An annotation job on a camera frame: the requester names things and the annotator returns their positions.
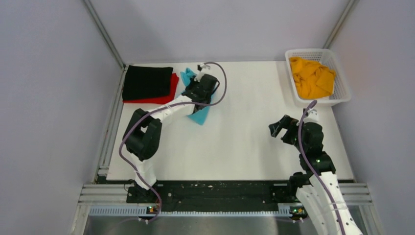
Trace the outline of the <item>turquoise t shirt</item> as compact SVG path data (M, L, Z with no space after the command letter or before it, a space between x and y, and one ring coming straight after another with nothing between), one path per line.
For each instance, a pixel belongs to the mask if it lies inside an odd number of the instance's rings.
M190 68L186 68L184 71L180 72L181 80L185 85L185 88L190 83L190 78L196 74L197 73ZM198 125L203 125L207 119L208 112L209 106L195 105L193 113L188 115L188 117Z

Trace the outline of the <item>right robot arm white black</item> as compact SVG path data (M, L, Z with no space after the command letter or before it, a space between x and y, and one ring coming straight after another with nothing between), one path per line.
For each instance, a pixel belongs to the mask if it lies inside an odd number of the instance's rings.
M288 115L270 124L270 135L299 151L303 172L289 178L287 196L300 202L320 235L361 235L341 193L336 168L323 150L323 128L315 122L303 122Z

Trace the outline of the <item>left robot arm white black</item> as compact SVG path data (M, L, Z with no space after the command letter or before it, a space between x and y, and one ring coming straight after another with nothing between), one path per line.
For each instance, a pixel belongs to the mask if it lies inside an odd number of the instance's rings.
M144 202L152 202L157 196L151 158L159 148L163 128L210 106L219 85L216 77L203 73L191 78L185 90L172 101L148 111L139 108L133 112L118 151L132 167L138 196Z

